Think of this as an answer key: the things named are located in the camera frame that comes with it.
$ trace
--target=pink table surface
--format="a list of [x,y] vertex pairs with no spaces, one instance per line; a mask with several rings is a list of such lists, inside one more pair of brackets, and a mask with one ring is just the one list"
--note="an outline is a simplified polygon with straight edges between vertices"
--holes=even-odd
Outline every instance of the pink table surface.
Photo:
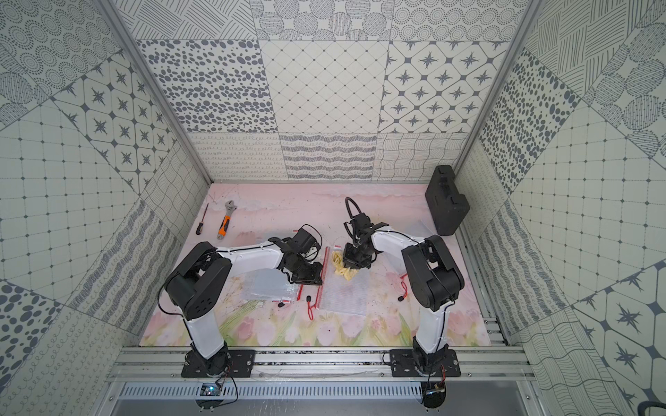
[[[201,241],[215,246],[245,246],[272,232],[284,233],[305,223],[319,230],[323,246],[344,247],[349,241],[342,227],[349,219],[344,207],[345,196],[352,197],[375,223],[387,222],[396,230],[409,232],[408,228],[421,220],[434,230],[425,191],[423,184],[213,184],[178,262]],[[224,203],[228,200],[234,200],[238,209],[231,217],[226,238],[218,243],[216,234],[226,212]],[[210,205],[203,233],[197,236],[194,231],[206,203]],[[448,342],[451,346],[488,346],[490,339],[458,242],[453,236],[444,237],[444,241],[465,278],[465,288],[455,306],[450,308]],[[318,258],[320,262],[323,253],[324,249]],[[310,321],[304,300],[307,295],[315,299],[317,287],[314,286],[304,286],[301,300],[283,308],[273,302],[242,300],[241,293],[247,282],[245,276],[237,276],[227,280],[214,307],[220,333],[229,345],[409,346],[418,329],[422,306],[411,294],[398,302],[398,296],[403,293],[400,277],[386,256],[380,254],[370,268],[366,317],[314,310],[314,320]],[[166,311],[177,311],[166,292],[162,292],[160,302]],[[189,343],[181,318],[166,315],[156,307],[140,345],[165,347]]]

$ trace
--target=screwdriver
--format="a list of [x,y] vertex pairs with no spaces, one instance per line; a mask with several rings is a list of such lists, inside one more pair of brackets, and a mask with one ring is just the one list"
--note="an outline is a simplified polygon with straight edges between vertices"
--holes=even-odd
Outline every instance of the screwdriver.
[[204,215],[201,217],[201,222],[199,223],[199,226],[196,227],[197,236],[201,234],[201,230],[203,230],[204,228],[204,217],[206,216],[206,211],[208,211],[208,204],[206,204],[206,209],[204,210]]

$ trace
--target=black mounting plate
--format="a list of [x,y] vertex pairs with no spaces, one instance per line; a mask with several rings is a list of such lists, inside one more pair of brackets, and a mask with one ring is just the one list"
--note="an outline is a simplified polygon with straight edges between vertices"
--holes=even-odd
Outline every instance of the black mounting plate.
[[[200,361],[191,356],[193,351],[185,355],[185,365],[182,367],[180,376],[184,379],[202,379],[209,377],[206,369],[200,364]],[[231,355],[231,376],[234,378],[248,378],[254,367],[253,349],[229,349]]]
[[[422,374],[416,369],[414,363],[414,356],[411,349],[392,349],[389,351],[391,359],[391,375],[393,377],[423,377]],[[446,372],[446,377],[460,377],[460,365],[458,364],[458,356],[452,349],[442,360],[442,362],[432,369],[432,377],[442,377],[442,366]]]

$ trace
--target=dotted pattern tile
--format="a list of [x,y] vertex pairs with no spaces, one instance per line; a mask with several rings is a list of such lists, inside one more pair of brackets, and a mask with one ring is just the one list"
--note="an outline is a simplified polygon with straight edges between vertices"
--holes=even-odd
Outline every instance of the dotted pattern tile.
[[507,42],[389,42],[379,131],[469,133]]
[[63,302],[139,196],[50,101],[0,138],[0,276]]
[[276,131],[256,41],[141,41],[139,47],[187,131]]
[[280,133],[377,133],[385,43],[260,44]]
[[511,194],[570,299],[666,258],[666,172],[592,108],[576,108]]

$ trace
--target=side wall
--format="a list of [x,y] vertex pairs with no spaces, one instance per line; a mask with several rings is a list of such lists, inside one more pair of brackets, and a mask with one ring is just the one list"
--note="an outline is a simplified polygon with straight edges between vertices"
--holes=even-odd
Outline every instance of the side wall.
[[89,0],[0,7],[0,414],[87,414],[208,184]]
[[547,0],[457,179],[554,415],[666,401],[665,9]]

